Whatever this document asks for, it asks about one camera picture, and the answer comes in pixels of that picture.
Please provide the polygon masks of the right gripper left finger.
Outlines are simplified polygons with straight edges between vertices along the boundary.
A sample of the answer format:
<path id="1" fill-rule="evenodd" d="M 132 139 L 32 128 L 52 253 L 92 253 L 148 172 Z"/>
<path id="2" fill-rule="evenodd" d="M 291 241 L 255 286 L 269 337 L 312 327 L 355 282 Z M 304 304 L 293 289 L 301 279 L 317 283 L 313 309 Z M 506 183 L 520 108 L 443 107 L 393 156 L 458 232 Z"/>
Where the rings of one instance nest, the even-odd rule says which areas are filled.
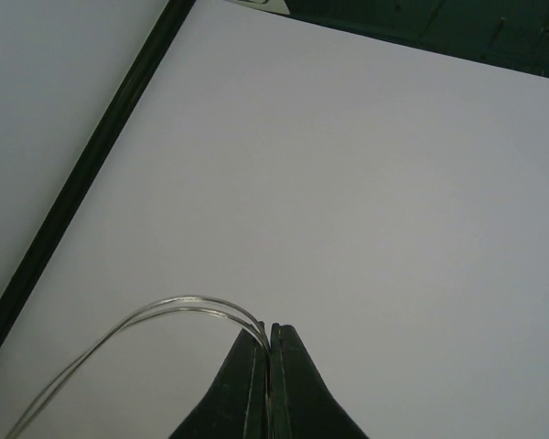
<path id="1" fill-rule="evenodd" d="M 265 438 L 266 357 L 241 330 L 200 402 L 171 434 L 173 438 Z"/>

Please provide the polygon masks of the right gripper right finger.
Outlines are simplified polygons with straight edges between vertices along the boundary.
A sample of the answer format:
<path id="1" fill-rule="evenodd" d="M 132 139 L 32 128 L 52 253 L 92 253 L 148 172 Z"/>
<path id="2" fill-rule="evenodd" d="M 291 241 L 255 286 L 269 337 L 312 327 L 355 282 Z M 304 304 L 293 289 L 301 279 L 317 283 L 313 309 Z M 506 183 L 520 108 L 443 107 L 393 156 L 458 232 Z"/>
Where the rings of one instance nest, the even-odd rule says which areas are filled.
<path id="1" fill-rule="evenodd" d="M 296 329 L 271 328 L 271 414 L 274 438 L 365 438 L 334 399 Z"/>

